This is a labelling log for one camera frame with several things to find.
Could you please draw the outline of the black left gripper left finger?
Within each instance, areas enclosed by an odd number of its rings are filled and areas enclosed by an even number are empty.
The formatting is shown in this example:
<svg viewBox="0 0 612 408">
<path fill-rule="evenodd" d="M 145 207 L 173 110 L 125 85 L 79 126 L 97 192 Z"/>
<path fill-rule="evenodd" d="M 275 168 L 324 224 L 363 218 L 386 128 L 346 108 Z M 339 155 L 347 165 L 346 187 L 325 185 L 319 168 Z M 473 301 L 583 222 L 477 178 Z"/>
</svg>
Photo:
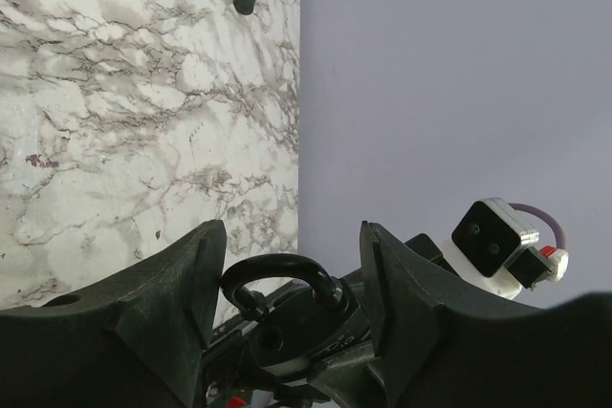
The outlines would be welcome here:
<svg viewBox="0 0 612 408">
<path fill-rule="evenodd" d="M 2 405 L 202 406 L 226 241 L 209 221 L 86 288 L 2 311 Z"/>
</svg>

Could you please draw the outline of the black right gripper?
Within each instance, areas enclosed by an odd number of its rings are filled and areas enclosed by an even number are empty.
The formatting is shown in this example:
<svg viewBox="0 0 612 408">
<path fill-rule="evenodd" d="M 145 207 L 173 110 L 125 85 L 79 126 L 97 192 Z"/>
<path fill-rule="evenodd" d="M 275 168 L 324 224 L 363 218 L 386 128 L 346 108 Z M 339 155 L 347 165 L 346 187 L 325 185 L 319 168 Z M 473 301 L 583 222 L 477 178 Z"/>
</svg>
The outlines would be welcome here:
<svg viewBox="0 0 612 408">
<path fill-rule="evenodd" d="M 449 271 L 425 233 L 404 243 Z M 363 293 L 361 269 L 342 279 Z M 258 324 L 215 344 L 205 369 L 207 407 L 384 407 L 384 383 L 365 321 Z"/>
</svg>

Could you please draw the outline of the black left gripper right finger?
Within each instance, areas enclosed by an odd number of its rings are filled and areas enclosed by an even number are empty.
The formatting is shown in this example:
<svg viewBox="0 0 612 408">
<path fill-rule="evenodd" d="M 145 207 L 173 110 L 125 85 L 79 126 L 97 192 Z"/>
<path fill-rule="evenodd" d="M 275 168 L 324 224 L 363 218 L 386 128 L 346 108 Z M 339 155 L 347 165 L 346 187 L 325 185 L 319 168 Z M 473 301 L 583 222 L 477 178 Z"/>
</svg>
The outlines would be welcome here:
<svg viewBox="0 0 612 408">
<path fill-rule="evenodd" d="M 364 308 L 392 407 L 607 407 L 611 297 L 538 309 L 481 290 L 382 225 L 360 231 Z"/>
</svg>

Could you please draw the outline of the black padlock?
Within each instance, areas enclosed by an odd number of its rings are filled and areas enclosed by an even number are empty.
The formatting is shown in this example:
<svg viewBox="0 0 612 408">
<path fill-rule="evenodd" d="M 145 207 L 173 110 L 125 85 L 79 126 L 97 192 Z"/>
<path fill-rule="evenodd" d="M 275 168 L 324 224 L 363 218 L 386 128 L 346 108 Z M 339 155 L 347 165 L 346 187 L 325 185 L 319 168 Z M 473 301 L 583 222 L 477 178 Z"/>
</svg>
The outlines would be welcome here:
<svg viewBox="0 0 612 408">
<path fill-rule="evenodd" d="M 268 278 L 292 278 L 307 287 L 269 307 L 247 284 Z M 356 294 L 316 261 L 297 254 L 254 256 L 230 267 L 220 287 L 225 297 L 256 327 L 249 334 L 256 365 L 283 382 L 295 382 L 317 362 L 358 344 L 369 332 Z"/>
</svg>

